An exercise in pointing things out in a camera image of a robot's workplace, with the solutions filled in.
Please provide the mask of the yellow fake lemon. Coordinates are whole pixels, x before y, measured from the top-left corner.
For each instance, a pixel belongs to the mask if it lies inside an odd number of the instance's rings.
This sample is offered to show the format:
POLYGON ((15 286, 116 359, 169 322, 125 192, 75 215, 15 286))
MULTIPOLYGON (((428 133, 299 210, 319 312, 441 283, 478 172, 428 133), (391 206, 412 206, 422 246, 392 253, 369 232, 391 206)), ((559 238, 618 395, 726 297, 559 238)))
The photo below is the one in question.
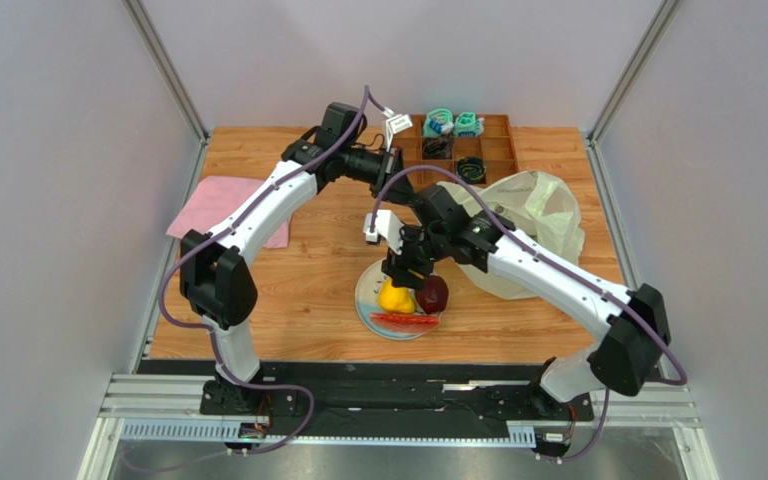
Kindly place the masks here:
POLYGON ((377 303, 379 307, 388 313, 413 314, 417 304, 412 292, 406 287, 396 287, 391 278, 387 278, 381 285, 377 303))

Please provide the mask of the dark red fake apple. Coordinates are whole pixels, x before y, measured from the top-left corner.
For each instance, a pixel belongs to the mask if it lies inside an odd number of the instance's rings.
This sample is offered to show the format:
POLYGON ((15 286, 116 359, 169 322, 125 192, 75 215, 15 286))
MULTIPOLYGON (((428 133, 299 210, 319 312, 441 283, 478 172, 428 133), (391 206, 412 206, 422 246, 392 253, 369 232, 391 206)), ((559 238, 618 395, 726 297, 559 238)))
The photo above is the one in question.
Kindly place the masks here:
POLYGON ((414 291, 414 298, 426 315, 437 315, 448 306, 449 288, 442 277, 430 275, 425 279, 423 288, 414 291))

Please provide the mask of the red fake watermelon slice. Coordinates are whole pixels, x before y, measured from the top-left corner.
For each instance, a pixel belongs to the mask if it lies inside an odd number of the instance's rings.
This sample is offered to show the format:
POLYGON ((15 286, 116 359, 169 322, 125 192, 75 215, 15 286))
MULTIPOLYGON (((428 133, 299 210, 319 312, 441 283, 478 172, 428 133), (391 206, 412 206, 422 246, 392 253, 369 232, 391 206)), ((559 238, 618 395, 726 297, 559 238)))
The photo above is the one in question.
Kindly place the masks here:
POLYGON ((373 312, 369 320, 378 329, 396 335, 424 335, 440 324, 436 316, 373 312))

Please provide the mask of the pale green avocado plastic bag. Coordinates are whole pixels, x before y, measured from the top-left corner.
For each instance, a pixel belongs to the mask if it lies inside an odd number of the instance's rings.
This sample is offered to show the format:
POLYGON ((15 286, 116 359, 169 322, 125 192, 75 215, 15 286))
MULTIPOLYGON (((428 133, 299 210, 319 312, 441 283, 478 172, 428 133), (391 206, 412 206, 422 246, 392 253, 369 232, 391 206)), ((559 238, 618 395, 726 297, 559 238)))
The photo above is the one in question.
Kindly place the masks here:
MULTIPOLYGON (((456 183, 439 181, 468 214, 481 211, 475 199, 456 183)), ((539 246, 578 265, 585 241, 581 209, 574 194, 560 178, 541 171, 521 171, 474 191, 498 215, 511 221, 539 246)), ((457 265, 479 289, 502 300, 534 298, 536 293, 510 280, 457 265)))

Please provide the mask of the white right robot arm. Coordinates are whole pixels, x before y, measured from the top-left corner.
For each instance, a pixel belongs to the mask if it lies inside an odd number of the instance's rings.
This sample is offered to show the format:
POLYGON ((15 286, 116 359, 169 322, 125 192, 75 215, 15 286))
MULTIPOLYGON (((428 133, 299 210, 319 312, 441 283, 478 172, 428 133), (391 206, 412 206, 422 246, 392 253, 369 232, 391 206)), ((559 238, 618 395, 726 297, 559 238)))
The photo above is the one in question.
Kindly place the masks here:
POLYGON ((440 186, 416 194, 410 207, 415 225, 380 209, 364 221, 367 241, 388 245, 382 270, 394 285, 423 287, 444 259, 514 282, 565 312, 594 339, 573 355, 545 362, 532 382, 539 395, 563 403, 600 388, 639 394, 671 341, 658 289, 646 283, 632 289, 590 274, 493 211, 468 213, 440 186))

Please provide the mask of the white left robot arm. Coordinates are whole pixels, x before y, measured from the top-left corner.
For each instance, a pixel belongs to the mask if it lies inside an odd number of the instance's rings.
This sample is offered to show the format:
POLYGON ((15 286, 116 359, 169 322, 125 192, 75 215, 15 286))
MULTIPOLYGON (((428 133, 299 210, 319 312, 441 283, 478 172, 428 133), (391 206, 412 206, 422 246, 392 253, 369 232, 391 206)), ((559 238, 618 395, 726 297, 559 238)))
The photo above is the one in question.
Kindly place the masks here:
POLYGON ((357 145, 367 120, 350 105, 330 104, 319 125, 310 128, 282 153, 268 179, 226 219, 205 233, 189 231, 177 264, 181 295, 207 331, 216 358, 217 377, 244 392, 263 390, 251 338, 249 317, 258 292, 250 267, 270 237, 301 206, 329 183, 347 177, 369 185, 378 200, 406 204, 413 195, 407 181, 393 193, 383 187, 403 168, 393 137, 412 127, 407 114, 382 111, 383 143, 375 149, 357 145))

